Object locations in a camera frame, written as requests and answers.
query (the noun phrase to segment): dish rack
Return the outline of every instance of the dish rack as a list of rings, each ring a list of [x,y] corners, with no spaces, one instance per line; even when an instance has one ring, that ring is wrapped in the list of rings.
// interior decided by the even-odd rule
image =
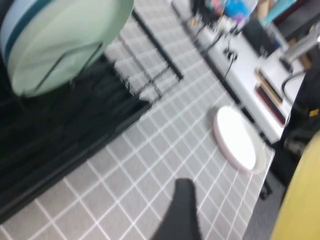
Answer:
[[[92,48],[92,55],[69,83],[47,94],[16,96],[0,64],[0,223],[80,166],[120,135],[183,79],[162,45],[133,10],[133,19],[165,60],[166,67],[151,77],[134,52],[119,36],[147,82],[138,90],[105,56],[87,67],[102,47],[99,42],[64,53],[39,82],[41,87],[69,54]],[[167,71],[176,80],[160,90],[156,81]],[[141,95],[153,88],[152,101]]]

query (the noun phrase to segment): white grout line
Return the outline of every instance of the white grout line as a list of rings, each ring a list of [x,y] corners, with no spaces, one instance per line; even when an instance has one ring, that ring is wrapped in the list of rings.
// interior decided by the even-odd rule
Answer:
[[[10,236],[10,234],[7,232],[7,230],[3,225],[0,225],[0,229],[8,240],[13,240],[13,238]]]
[[[38,201],[38,199],[36,198],[34,200],[35,204],[41,209],[41,211],[43,212],[43,214],[46,216],[46,218],[49,220],[50,224],[54,227],[54,229],[60,234],[60,236],[64,239],[64,240],[68,240],[67,237],[64,235],[64,233],[58,228],[57,224],[52,220],[51,216],[49,215],[49,213],[47,212],[47,210],[41,205],[41,203]],[[33,235],[31,238],[29,239],[35,239],[35,237],[38,237],[40,235],[39,234],[35,234]]]
[[[237,234],[239,234],[238,231],[234,228],[234,224],[235,224],[235,221],[236,221],[236,219],[237,219],[238,216],[242,219],[242,217],[239,215],[239,210],[240,210],[240,208],[241,208],[242,203],[244,203],[244,199],[245,199],[246,193],[247,193],[247,191],[248,191],[248,188],[249,188],[249,184],[247,185],[247,187],[246,187],[246,189],[245,189],[245,192],[244,192],[243,197],[242,197],[242,199],[241,199],[241,204],[240,204],[240,206],[238,207],[238,209],[236,210],[235,217],[234,217],[233,222],[232,222],[232,224],[231,224],[231,229],[229,230],[227,239],[229,239],[229,236],[230,236],[232,230],[234,230]]]
[[[226,201],[226,200],[227,200],[227,198],[228,198],[228,195],[229,195],[229,193],[230,193],[230,190],[232,189],[233,185],[235,184],[235,181],[236,181],[236,179],[237,179],[238,173],[239,173],[239,171],[237,171],[237,173],[236,173],[236,175],[235,175],[235,178],[234,178],[233,182],[231,183],[231,186],[230,186],[230,188],[229,188],[228,192],[225,194],[225,197],[224,197],[224,199],[223,199],[223,202],[222,202],[222,204],[221,204],[221,206],[220,206],[220,208],[219,208],[219,210],[218,210],[217,215],[215,216],[215,218],[214,218],[214,220],[213,220],[213,222],[212,222],[211,228],[210,228],[210,230],[209,230],[208,234],[206,235],[205,240],[207,240],[207,239],[208,239],[208,237],[209,237],[209,235],[210,235],[210,233],[211,233],[212,229],[214,229],[214,225],[215,225],[215,223],[216,223],[216,220],[217,220],[217,218],[218,218],[219,214],[220,214],[220,213],[222,214],[222,212],[221,212],[222,207],[223,207],[223,205],[224,205],[225,201]]]
[[[84,204],[83,202],[83,198],[80,198],[79,194],[77,193],[77,191],[74,189],[74,187],[70,184],[70,182],[64,178],[63,179],[64,183],[69,187],[69,189],[73,192],[73,194],[79,199],[80,204],[82,205],[82,207],[85,209],[85,211],[89,214],[89,216],[92,218],[92,220],[94,221],[95,225],[101,230],[102,234],[108,239],[110,240],[110,237],[108,236],[108,234],[105,232],[105,230],[98,224],[98,222],[96,221],[96,218],[94,217],[94,215],[90,212],[89,208]]]

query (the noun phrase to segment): black object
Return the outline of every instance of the black object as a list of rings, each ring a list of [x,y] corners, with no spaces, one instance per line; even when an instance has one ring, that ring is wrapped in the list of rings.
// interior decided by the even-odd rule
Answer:
[[[196,206],[194,183],[177,179],[171,205],[151,240],[201,240]]]
[[[243,27],[242,34],[259,56],[267,58],[277,50],[258,19],[251,18]]]
[[[6,68],[0,62],[0,223],[134,124],[153,103],[183,79],[152,32],[136,13],[134,15],[167,62],[167,66],[151,78],[122,39],[123,46],[148,79],[136,92],[116,71],[115,64],[104,56],[87,67],[101,47],[99,42],[64,53],[40,84],[66,55],[92,48],[92,55],[70,84],[37,97],[16,96],[10,87]],[[160,91],[156,80],[170,69],[178,80]],[[140,93],[150,85],[158,97],[153,101],[140,99]]]
[[[193,17],[197,14],[201,16],[203,27],[213,28],[215,22],[220,18],[220,14],[206,7],[204,0],[190,0],[190,7]]]
[[[273,193],[269,183],[265,180],[261,189],[261,192],[259,194],[259,197],[262,200],[266,200],[271,194]]]
[[[137,13],[135,9],[132,11],[132,16],[136,20],[136,22],[140,25],[142,30],[145,32],[145,34],[148,36],[149,40],[153,45],[156,47],[160,55],[163,57],[163,59],[168,63],[169,68],[172,69],[175,75],[179,78],[179,80],[183,79],[184,76],[179,71],[178,67],[173,63],[172,59],[168,56],[164,48],[161,46],[161,44],[158,42],[158,40],[155,38],[154,34],[151,32],[151,30],[146,26],[145,22],[142,20],[140,15]]]

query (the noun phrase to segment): white round dish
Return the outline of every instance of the white round dish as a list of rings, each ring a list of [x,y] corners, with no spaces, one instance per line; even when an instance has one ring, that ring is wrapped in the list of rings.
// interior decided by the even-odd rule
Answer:
[[[17,37],[31,19],[51,0],[15,0],[5,15],[0,30],[0,50],[6,64],[6,46],[9,40],[13,45]]]
[[[213,121],[217,145],[229,163],[241,172],[259,174],[266,167],[264,143],[238,109],[223,106]]]
[[[36,87],[67,51],[95,43],[93,63],[127,22],[134,0],[55,0],[43,8],[17,38],[7,64],[18,96],[49,92],[79,73],[98,45],[68,54],[39,89]]]

